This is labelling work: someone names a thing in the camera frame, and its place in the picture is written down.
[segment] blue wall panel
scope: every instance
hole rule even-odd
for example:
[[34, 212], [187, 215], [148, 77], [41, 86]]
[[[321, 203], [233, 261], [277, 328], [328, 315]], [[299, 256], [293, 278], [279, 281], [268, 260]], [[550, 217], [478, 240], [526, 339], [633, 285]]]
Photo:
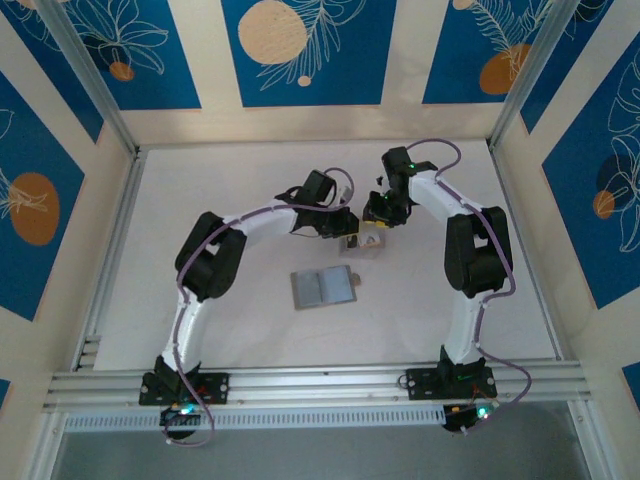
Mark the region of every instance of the blue wall panel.
[[640, 286], [640, 35], [543, 164], [597, 306]]

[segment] beige circle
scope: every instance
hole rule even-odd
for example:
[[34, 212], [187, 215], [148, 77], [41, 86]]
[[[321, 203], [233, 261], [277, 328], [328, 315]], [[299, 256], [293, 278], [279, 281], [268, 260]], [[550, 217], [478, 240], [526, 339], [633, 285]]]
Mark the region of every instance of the beige circle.
[[302, 19], [277, 0], [262, 0], [251, 7], [238, 23], [238, 37], [247, 55], [263, 65], [293, 60], [307, 45]]
[[453, 0], [452, 3], [456, 10], [466, 10], [475, 3], [475, 0]]
[[311, 77], [307, 77], [306, 75], [301, 76], [298, 79], [298, 85], [300, 85], [301, 87], [308, 87], [309, 85], [311, 85]]

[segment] orange circle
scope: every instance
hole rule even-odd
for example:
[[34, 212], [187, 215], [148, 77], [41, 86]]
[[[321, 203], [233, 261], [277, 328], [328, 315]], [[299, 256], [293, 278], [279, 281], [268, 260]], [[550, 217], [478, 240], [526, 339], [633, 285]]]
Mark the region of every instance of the orange circle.
[[298, 85], [300, 85], [301, 87], [308, 87], [309, 85], [311, 85], [311, 77], [308, 77], [307, 75], [303, 75], [298, 79]]
[[109, 65], [109, 72], [116, 80], [120, 80], [121, 82], [130, 82], [135, 75], [133, 68], [122, 62], [113, 62]]
[[[39, 208], [34, 208], [20, 202], [21, 193], [28, 195], [29, 199], [46, 197], [35, 201]], [[40, 173], [23, 173], [9, 187], [9, 196], [19, 202], [11, 208], [11, 223], [16, 233], [37, 247], [51, 242], [60, 221], [60, 200], [53, 183]]]
[[602, 190], [593, 199], [593, 211], [602, 220], [611, 216], [616, 207], [616, 200], [611, 192]]
[[[489, 60], [480, 74], [480, 88], [489, 95], [508, 93], [513, 86], [517, 73], [524, 63], [531, 45], [519, 44], [506, 52], [500, 52]], [[515, 59], [515, 72], [512, 71], [512, 59]]]

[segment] metal bar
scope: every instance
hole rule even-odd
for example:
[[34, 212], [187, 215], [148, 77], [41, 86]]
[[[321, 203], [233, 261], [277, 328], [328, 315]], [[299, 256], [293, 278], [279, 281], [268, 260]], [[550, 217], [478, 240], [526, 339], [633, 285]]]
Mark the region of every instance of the metal bar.
[[120, 197], [120, 203], [118, 204], [113, 228], [111, 229], [111, 235], [109, 236], [109, 244], [107, 245], [107, 250], [102, 262], [98, 282], [82, 327], [83, 333], [76, 345], [76, 351], [70, 366], [71, 370], [77, 369], [85, 342], [99, 343], [100, 341], [100, 336], [95, 334], [97, 325], [102, 318], [105, 308], [108, 306], [108, 301], [113, 292], [113, 284], [120, 264], [124, 242], [127, 237], [127, 230], [131, 222], [131, 215], [133, 215], [135, 199], [138, 195], [140, 182], [142, 181], [145, 163], [146, 155], [141, 156], [129, 169], [122, 196]]
[[531, 51], [527, 55], [527, 60], [515, 82], [513, 82], [513, 86], [504, 101], [500, 116], [489, 135], [489, 151], [495, 150], [502, 142], [507, 129], [527, 100], [579, 4], [580, 0], [553, 2], [549, 16], [540, 27], [540, 32], [533, 42]]
[[[527, 401], [590, 398], [589, 387], [578, 362], [529, 362], [534, 378]], [[331, 367], [295, 369], [230, 369], [228, 405], [251, 408], [384, 406], [414, 404], [398, 378], [410, 366]], [[508, 402], [522, 391], [525, 379], [501, 365], [493, 365], [498, 401]], [[94, 409], [138, 407], [144, 372], [77, 372], [53, 377], [45, 402], [47, 411], [76, 412]], [[451, 404], [467, 400], [424, 402]]]
[[56, 0], [34, 0], [33, 3], [100, 115], [111, 125], [123, 148], [133, 157], [137, 151], [136, 142], [120, 115], [118, 104], [84, 47], [64, 7]]
[[[549, 360], [549, 359], [517, 359], [514, 360], [518, 365], [526, 368], [545, 368], [555, 369], [557, 367], [572, 367], [581, 369], [582, 365], [576, 360]], [[273, 375], [282, 376], [285, 374], [310, 374], [315, 373], [319, 375], [342, 373], [370, 373], [370, 372], [401, 372], [409, 368], [433, 368], [436, 366], [436, 362], [425, 363], [398, 363], [398, 364], [386, 364], [386, 365], [339, 365], [339, 366], [313, 366], [313, 367], [261, 367], [261, 368], [203, 368], [200, 371], [204, 373], [215, 372], [227, 372], [233, 375]], [[501, 363], [488, 362], [488, 367], [494, 370], [509, 369]], [[140, 377], [144, 375], [148, 370], [97, 370], [91, 372], [89, 375], [82, 374], [81, 372], [56, 372], [53, 374], [53, 379], [58, 380], [60, 378], [97, 378], [97, 377]]]
[[564, 342], [561, 343], [558, 332], [553, 324], [551, 313], [549, 311], [549, 305], [547, 304], [546, 297], [544, 295], [544, 287], [541, 285], [538, 270], [533, 266], [533, 263], [530, 260], [530, 252], [531, 250], [528, 248], [530, 245], [527, 241], [525, 241], [525, 235], [523, 235], [523, 229], [525, 229], [525, 222], [520, 221], [523, 219], [520, 214], [520, 210], [514, 207], [513, 199], [515, 197], [515, 192], [512, 187], [509, 187], [509, 182], [505, 181], [505, 172], [500, 167], [497, 159], [497, 152], [489, 152], [491, 155], [491, 159], [493, 160], [493, 168], [496, 171], [496, 176], [498, 177], [498, 182], [500, 183], [500, 188], [502, 189], [502, 194], [504, 196], [505, 202], [507, 204], [507, 209], [509, 210], [509, 215], [513, 220], [513, 224], [515, 226], [516, 237], [518, 238], [518, 243], [520, 244], [520, 249], [522, 250], [524, 262], [527, 266], [527, 272], [529, 273], [529, 278], [531, 278], [533, 282], [533, 288], [536, 292], [536, 298], [538, 299], [538, 304], [540, 305], [540, 309], [542, 310], [542, 314], [544, 316], [544, 323], [547, 329], [547, 334], [549, 335], [549, 339], [551, 340], [551, 346], [553, 347], [553, 351], [556, 354], [556, 360], [562, 360], [567, 358], [567, 353], [571, 350], [568, 345]]

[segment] small gray box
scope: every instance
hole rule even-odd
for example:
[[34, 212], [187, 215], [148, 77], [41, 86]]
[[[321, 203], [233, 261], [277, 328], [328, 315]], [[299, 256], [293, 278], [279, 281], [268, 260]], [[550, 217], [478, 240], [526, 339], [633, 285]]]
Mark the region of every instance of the small gray box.
[[291, 286], [296, 310], [357, 300], [349, 265], [293, 272]]

